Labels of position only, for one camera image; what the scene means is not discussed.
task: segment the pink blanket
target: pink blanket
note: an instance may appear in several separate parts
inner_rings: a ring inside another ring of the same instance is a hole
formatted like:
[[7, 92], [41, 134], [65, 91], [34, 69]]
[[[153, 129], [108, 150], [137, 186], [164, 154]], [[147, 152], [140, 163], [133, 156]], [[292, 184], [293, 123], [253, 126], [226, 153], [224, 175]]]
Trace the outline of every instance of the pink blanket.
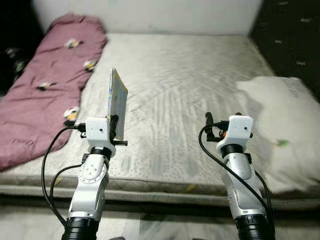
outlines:
[[[66, 14], [53, 21], [23, 75], [0, 102], [0, 171], [46, 152], [65, 127], [66, 110], [80, 105], [92, 74], [84, 63], [97, 62], [105, 44], [105, 30], [95, 17]], [[62, 134], [53, 150], [69, 136]]]

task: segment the white pillow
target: white pillow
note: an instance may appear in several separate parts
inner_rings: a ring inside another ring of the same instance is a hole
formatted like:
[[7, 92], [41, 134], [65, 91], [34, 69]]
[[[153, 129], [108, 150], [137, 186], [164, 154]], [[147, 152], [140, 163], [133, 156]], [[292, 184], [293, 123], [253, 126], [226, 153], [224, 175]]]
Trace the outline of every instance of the white pillow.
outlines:
[[[237, 88], [246, 114], [257, 116], [258, 138], [270, 143], [270, 152], [264, 154], [269, 162], [264, 175], [272, 192], [319, 187], [320, 104], [309, 90], [299, 79], [285, 77], [256, 77], [238, 82]], [[261, 104], [259, 113], [250, 109], [250, 101]]]

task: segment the floor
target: floor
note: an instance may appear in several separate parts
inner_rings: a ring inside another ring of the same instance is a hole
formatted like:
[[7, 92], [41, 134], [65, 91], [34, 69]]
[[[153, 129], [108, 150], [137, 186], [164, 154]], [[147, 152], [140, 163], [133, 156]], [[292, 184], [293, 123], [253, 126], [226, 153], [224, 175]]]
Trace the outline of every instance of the floor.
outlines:
[[[68, 210], [60, 212], [66, 215]], [[60, 240], [64, 229], [50, 209], [45, 207], [0, 206], [1, 239]], [[98, 240], [124, 237], [126, 240], [237, 240], [237, 229], [228, 217], [178, 216], [104, 212]], [[316, 220], [278, 220], [277, 240], [319, 240]]]

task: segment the mattress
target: mattress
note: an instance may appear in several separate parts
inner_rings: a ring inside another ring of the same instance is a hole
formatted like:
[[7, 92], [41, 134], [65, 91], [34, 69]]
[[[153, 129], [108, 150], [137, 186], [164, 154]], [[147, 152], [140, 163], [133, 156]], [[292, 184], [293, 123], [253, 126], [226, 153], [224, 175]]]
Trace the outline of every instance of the mattress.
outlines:
[[[81, 96], [79, 122], [107, 113], [109, 74], [116, 68], [128, 89], [125, 140], [110, 161], [107, 200], [226, 206], [222, 169], [198, 144], [205, 113], [215, 121], [243, 112], [236, 83], [273, 73], [246, 36], [107, 35], [94, 74]], [[253, 166], [264, 175], [259, 138], [249, 141]], [[215, 145], [205, 144], [217, 155]], [[73, 131], [65, 147], [48, 155], [46, 183], [62, 168], [79, 164], [88, 143]], [[0, 193], [41, 196], [42, 157], [0, 173]], [[58, 178], [54, 195], [71, 198], [77, 170]], [[278, 209], [307, 209], [320, 196], [279, 193]]]

